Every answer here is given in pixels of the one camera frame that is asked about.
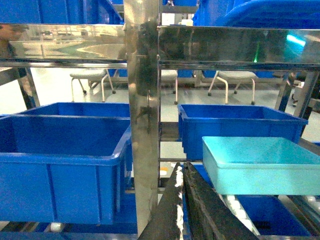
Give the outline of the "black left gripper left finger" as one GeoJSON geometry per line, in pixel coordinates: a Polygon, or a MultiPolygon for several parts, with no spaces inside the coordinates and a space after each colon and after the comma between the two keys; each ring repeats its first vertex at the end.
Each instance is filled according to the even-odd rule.
{"type": "Polygon", "coordinates": [[[183,191],[183,168],[178,162],[151,215],[151,220],[138,237],[139,240],[182,240],[184,238],[183,191]]]}

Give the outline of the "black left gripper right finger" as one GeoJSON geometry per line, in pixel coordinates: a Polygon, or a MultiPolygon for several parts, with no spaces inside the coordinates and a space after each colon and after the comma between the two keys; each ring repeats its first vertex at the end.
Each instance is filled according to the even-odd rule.
{"type": "Polygon", "coordinates": [[[193,240],[257,240],[190,162],[183,164],[184,195],[193,240]]]}

